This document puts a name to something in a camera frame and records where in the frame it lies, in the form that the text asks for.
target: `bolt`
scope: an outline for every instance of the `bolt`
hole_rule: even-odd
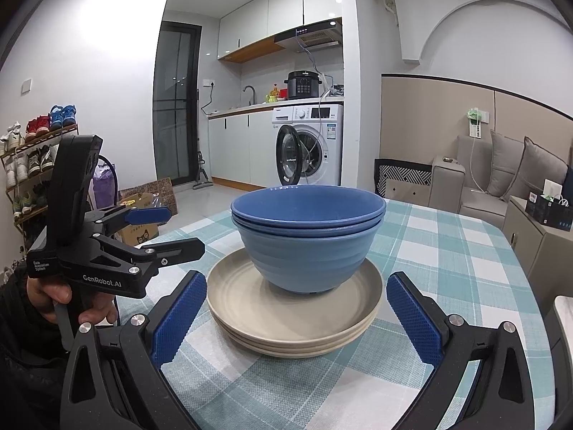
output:
[[[510,321],[505,321],[503,323],[503,329],[508,333],[515,333],[515,325]]]
[[[133,317],[131,317],[130,323],[134,326],[134,327],[138,327],[141,324],[143,324],[143,322],[145,321],[145,315],[143,314],[137,314],[134,315]]]
[[[86,322],[86,323],[82,323],[78,330],[80,331],[80,333],[87,333],[91,329],[92,329],[92,324]]]
[[[450,320],[450,323],[452,325],[455,325],[457,327],[460,327],[463,325],[463,317],[461,315],[458,315],[458,314],[450,315],[449,320]]]

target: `sofa armrest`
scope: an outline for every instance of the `sofa armrest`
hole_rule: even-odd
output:
[[[447,163],[443,157],[436,157],[432,164],[428,207],[458,213],[464,179],[465,168],[457,161]]]

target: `tile floor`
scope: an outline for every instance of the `tile floor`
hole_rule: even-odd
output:
[[[228,210],[231,202],[245,193],[231,187],[214,185],[194,191],[193,189],[175,188],[178,214],[159,227],[160,234],[190,225],[196,221]]]

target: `blue bowl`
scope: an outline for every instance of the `blue bowl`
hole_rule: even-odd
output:
[[[301,294],[324,292],[347,281],[366,258],[382,221],[360,233],[293,238],[237,225],[254,266],[270,283]]]
[[[233,215],[274,228],[339,228],[383,215],[385,200],[373,192],[340,186],[271,187],[231,204]]]
[[[285,236],[285,237],[335,237],[335,236],[346,236],[348,234],[360,233],[366,231],[367,229],[377,226],[382,218],[377,216],[374,219],[365,221],[364,223],[359,223],[357,225],[341,226],[339,228],[318,228],[318,229],[294,229],[294,228],[274,228],[273,226],[263,226],[251,223],[250,221],[244,220],[236,215],[232,215],[231,219],[236,226],[244,226],[247,229],[257,231],[259,233],[274,234],[275,236]]]

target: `black jacket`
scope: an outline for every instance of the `black jacket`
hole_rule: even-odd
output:
[[[0,287],[0,420],[2,428],[59,428],[67,355],[59,329],[30,304],[21,264]]]

